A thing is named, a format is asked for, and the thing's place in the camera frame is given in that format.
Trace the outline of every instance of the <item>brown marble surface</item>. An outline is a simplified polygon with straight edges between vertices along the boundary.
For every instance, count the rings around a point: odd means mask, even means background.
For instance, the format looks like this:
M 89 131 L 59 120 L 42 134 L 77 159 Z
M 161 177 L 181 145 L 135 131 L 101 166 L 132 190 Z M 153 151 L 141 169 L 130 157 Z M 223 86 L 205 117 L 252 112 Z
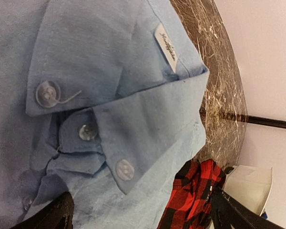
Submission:
M 233 49 L 213 0 L 171 0 L 210 77 L 200 109 L 206 145 L 195 158 L 214 159 L 221 168 L 235 165 L 246 123 L 225 114 L 247 115 L 242 82 Z

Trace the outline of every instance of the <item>white wall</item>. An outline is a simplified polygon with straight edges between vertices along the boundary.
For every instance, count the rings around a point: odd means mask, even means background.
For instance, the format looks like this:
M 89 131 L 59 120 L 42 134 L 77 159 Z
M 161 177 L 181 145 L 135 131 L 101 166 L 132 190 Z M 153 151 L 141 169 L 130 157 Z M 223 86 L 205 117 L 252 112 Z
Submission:
M 286 121 L 286 0 L 215 0 L 239 65 L 248 113 Z M 273 167 L 269 219 L 286 228 L 286 130 L 249 124 L 239 163 Z

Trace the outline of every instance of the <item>button-down collar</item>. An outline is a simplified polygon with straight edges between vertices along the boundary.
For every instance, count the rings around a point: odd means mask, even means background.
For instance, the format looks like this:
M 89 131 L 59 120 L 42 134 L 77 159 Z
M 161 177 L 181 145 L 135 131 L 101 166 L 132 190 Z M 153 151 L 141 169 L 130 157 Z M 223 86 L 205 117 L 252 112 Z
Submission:
M 104 153 L 125 193 L 169 147 L 195 130 L 208 78 L 172 6 L 135 1 L 50 1 L 35 43 L 26 101 L 31 116 L 80 110 L 61 125 L 60 150 Z M 178 56 L 175 74 L 154 37 L 160 23 Z M 55 87 L 46 84 L 51 88 L 44 91 L 44 82 Z M 79 128 L 95 121 L 98 135 L 83 141 Z M 121 160 L 133 168 L 131 179 L 119 176 Z

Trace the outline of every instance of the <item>wrinkled fabric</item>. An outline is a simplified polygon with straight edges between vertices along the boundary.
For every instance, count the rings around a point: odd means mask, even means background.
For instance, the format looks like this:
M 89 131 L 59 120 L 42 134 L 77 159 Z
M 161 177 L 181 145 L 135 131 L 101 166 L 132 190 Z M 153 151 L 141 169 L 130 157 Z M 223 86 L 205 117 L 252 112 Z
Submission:
M 223 187 L 225 173 L 213 160 L 190 160 L 176 174 L 170 200 L 158 229 L 205 229 L 211 223 L 211 198 Z
M 0 1 L 0 229 L 64 191 L 76 229 L 156 228 L 175 173 L 205 144 L 208 74 L 168 0 Z M 40 106 L 44 81 L 67 102 Z M 94 122 L 96 138 L 81 140 Z M 116 172 L 121 159 L 131 180 Z

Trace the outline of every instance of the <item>white button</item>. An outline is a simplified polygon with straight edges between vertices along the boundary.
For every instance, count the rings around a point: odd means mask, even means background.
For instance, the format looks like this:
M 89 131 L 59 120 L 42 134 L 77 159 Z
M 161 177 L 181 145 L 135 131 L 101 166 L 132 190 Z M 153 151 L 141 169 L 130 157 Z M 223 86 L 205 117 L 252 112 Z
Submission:
M 38 104 L 44 108 L 54 107 L 61 98 L 61 89 L 56 83 L 45 81 L 37 87 L 35 98 Z
M 32 199 L 30 197 L 23 198 L 22 205 L 23 205 L 24 210 L 26 211 L 29 210 L 31 204 L 32 204 Z
M 133 166 L 125 159 L 116 163 L 115 170 L 118 177 L 122 180 L 131 180 L 134 176 Z
M 78 135 L 80 136 L 81 140 L 84 141 L 93 140 L 97 136 L 97 134 L 98 134 L 98 129 L 96 123 L 83 125 L 78 131 Z

